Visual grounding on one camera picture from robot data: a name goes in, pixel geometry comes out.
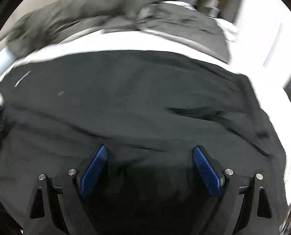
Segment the black pants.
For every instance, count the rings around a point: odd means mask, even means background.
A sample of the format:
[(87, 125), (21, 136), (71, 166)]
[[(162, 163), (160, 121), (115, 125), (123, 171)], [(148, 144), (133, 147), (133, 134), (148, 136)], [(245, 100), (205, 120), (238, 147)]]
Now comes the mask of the black pants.
[(0, 201), (35, 234), (278, 234), (285, 151), (246, 76), (89, 52), (0, 80)]

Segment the light blue bolster pillow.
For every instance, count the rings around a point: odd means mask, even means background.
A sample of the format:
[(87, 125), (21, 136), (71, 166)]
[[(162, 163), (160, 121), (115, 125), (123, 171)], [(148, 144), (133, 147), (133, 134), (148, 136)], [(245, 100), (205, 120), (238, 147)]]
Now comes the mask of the light blue bolster pillow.
[(13, 65), (14, 62), (19, 60), (8, 47), (0, 51), (0, 77)]

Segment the beige upholstered headboard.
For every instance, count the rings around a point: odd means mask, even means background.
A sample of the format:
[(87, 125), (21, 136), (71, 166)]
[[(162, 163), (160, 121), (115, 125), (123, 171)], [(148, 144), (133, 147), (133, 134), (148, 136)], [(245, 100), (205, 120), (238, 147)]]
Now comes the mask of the beige upholstered headboard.
[(0, 30), (0, 41), (9, 33), (13, 25), (25, 14), (52, 4), (58, 0), (23, 0), (7, 19)]

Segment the dark grey duvet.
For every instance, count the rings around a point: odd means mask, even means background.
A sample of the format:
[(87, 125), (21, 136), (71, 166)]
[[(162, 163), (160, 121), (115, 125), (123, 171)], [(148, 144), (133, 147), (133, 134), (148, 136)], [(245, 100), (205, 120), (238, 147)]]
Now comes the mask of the dark grey duvet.
[(230, 52), (215, 19), (162, 0), (59, 0), (22, 16), (7, 47), (23, 58), (80, 32), (142, 31), (187, 45), (222, 62)]

